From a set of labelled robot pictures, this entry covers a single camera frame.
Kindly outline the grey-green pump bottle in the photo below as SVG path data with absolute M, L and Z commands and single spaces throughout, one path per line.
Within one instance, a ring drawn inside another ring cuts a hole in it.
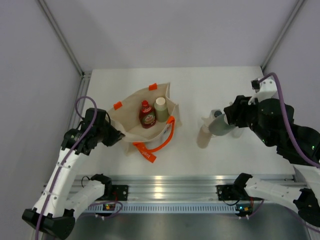
M 212 135 L 221 137 L 230 133 L 235 127 L 235 125 L 229 125 L 226 114 L 222 113 L 211 122 L 208 129 Z

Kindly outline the cream canvas tote bag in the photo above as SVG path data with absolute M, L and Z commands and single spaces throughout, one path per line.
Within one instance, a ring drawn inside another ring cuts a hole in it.
M 125 155 L 139 152 L 147 161 L 172 140 L 181 126 L 179 105 L 170 99 L 168 83 L 154 83 L 115 103 L 108 110 L 111 124 L 124 134 L 120 145 Z

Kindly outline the red dish soap bottle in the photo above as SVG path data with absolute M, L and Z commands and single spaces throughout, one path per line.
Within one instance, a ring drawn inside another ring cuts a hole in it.
M 144 129 L 149 129 L 156 124 L 156 110 L 147 100 L 141 102 L 139 120 Z

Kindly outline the beige pump bottle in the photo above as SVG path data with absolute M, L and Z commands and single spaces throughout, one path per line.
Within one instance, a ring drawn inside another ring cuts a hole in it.
M 212 123 L 213 119 L 211 117 L 202 117 L 202 125 L 200 126 L 196 144 L 200 149 L 205 149 L 208 147 L 209 142 L 212 138 L 212 133 L 209 131 L 209 125 Z

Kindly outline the pale green bottle beige cap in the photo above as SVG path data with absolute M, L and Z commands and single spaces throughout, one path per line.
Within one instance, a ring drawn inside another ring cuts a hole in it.
M 169 118 L 167 102 L 164 97 L 158 97 L 155 100 L 154 108 L 156 112 L 156 119 L 158 122 L 164 123 Z

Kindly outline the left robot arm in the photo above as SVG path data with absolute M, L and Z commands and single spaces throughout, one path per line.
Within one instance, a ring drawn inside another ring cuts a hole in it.
M 77 128 L 64 134 L 59 156 L 52 175 L 32 208 L 27 208 L 22 219 L 38 232 L 65 240 L 71 234 L 79 216 L 95 201 L 113 206 L 128 199 L 127 185 L 114 185 L 112 179 L 95 174 L 72 197 L 69 193 L 76 176 L 91 151 L 102 143 L 111 147 L 124 134 L 111 125 L 103 109 L 89 108 Z

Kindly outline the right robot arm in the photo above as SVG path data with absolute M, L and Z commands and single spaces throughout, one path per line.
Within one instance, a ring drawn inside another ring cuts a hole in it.
M 273 184 L 241 173 L 228 190 L 222 190 L 222 201 L 262 199 L 286 207 L 308 224 L 320 226 L 320 134 L 316 130 L 294 123 L 294 108 L 281 105 L 279 99 L 268 98 L 250 103 L 250 97 L 238 95 L 224 112 L 214 115 L 209 131 L 223 136 L 235 128 L 249 128 L 267 147 L 300 173 L 307 183 L 305 188 L 291 188 Z

